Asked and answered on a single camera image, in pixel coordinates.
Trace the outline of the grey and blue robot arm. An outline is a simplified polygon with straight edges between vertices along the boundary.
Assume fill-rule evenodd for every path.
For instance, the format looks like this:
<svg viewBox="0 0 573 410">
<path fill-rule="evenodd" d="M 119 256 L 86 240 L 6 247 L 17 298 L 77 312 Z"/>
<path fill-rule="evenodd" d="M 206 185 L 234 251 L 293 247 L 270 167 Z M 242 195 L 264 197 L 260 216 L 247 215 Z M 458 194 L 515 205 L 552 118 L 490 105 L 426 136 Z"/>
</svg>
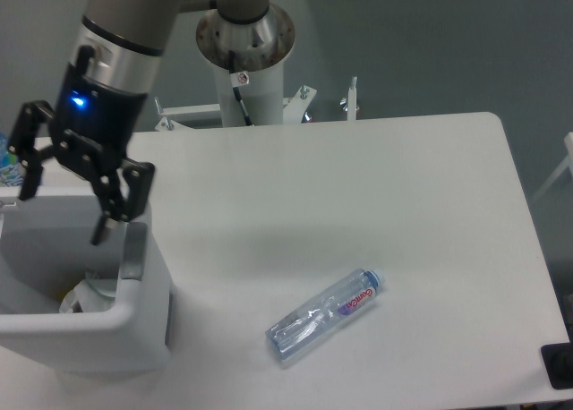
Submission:
<svg viewBox="0 0 573 410">
<path fill-rule="evenodd" d="M 10 135 L 24 171 L 21 200 L 36 195 L 54 159 L 98 198 L 93 244 L 143 213 L 155 168 L 129 158 L 127 146 L 177 16 L 198 11 L 197 45 L 223 73 L 223 123 L 282 122 L 281 85 L 253 91 L 253 77 L 283 63 L 295 43 L 290 17 L 270 0 L 89 0 L 56 103 L 24 103 Z"/>
</svg>

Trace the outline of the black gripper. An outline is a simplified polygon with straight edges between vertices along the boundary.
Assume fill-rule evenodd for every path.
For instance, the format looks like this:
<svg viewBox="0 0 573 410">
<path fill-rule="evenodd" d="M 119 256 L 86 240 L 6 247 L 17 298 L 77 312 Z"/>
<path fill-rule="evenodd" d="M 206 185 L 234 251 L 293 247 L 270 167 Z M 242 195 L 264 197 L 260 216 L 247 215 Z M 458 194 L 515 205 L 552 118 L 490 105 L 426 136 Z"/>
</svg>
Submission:
<svg viewBox="0 0 573 410">
<path fill-rule="evenodd" d="M 150 162 L 127 157 L 127 145 L 147 95 L 131 93 L 84 75 L 68 64 L 56 111 L 45 100 L 24 103 L 8 141 L 23 169 L 19 200 L 36 196 L 43 162 L 54 156 L 54 147 L 35 148 L 42 124 L 56 147 L 63 167 L 90 182 L 101 214 L 90 243 L 104 243 L 120 223 L 141 216 L 147 206 L 156 168 Z"/>
</svg>

